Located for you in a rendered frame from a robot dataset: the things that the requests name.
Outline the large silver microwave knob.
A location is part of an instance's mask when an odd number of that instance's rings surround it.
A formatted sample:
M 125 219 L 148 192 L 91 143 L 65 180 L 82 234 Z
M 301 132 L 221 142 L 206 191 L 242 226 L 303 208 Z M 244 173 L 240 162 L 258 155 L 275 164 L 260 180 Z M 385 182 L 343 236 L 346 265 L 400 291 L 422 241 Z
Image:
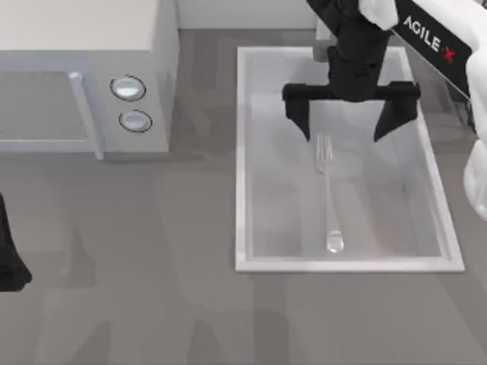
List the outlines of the large silver microwave knob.
M 115 97 L 127 102 L 140 100 L 146 94 L 144 82 L 133 75 L 124 75 L 110 81 L 110 90 Z

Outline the pale microwave oven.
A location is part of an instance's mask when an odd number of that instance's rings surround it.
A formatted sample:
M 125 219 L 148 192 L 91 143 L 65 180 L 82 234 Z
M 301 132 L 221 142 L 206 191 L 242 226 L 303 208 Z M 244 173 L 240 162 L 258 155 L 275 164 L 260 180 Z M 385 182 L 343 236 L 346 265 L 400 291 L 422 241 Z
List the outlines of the pale microwave oven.
M 87 78 L 108 154 L 161 154 L 170 146 L 180 42 L 174 0 L 0 0 L 0 73 L 76 71 Z M 141 79 L 140 100 L 120 100 L 110 81 Z M 119 115 L 142 110 L 145 133 Z

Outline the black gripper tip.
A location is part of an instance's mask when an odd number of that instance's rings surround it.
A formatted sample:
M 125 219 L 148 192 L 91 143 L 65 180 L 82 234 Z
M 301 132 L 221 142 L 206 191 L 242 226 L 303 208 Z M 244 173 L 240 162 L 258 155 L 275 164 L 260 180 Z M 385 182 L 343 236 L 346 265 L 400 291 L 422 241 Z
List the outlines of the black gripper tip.
M 0 193 L 0 293 L 22 291 L 32 279 L 14 244 L 5 200 Z

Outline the small silver microwave knob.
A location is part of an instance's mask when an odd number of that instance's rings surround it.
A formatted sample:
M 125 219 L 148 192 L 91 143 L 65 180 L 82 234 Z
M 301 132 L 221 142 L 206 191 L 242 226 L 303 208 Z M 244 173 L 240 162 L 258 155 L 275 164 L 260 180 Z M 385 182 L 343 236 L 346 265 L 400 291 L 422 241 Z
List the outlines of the small silver microwave knob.
M 120 113 L 118 120 L 126 131 L 132 133 L 145 133 L 153 126 L 152 118 L 139 109 Z

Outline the white sink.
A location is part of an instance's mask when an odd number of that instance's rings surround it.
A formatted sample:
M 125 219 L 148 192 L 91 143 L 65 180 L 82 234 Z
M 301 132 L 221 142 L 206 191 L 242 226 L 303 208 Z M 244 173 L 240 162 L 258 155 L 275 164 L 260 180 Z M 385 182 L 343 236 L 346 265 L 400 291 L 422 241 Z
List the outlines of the white sink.
M 314 102 L 310 141 L 285 115 L 287 83 L 324 84 L 309 46 L 237 51 L 235 268 L 241 272 L 462 272 L 422 116 L 374 142 L 380 101 Z M 331 138 L 332 189 L 345 248 L 326 249 L 317 133 Z

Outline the silver fork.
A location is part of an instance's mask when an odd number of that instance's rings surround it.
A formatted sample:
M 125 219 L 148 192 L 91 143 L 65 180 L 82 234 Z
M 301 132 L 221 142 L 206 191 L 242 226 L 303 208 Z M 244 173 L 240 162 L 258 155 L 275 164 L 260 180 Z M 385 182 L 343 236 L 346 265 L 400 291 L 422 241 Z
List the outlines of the silver fork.
M 331 138 L 323 133 L 317 133 L 316 136 L 315 162 L 317 171 L 323 176 L 323 194 L 326 209 L 326 249 L 332 254 L 338 254 L 344 250 L 345 244 L 339 226 L 332 189 L 335 164 Z

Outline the glass microwave door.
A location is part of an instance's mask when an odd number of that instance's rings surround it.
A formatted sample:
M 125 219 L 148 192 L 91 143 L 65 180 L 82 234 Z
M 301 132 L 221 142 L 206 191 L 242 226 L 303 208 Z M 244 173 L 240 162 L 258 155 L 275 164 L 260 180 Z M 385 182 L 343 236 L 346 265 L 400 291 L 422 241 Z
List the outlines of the glass microwave door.
M 82 73 L 0 73 L 0 154 L 89 152 L 104 158 L 100 123 Z

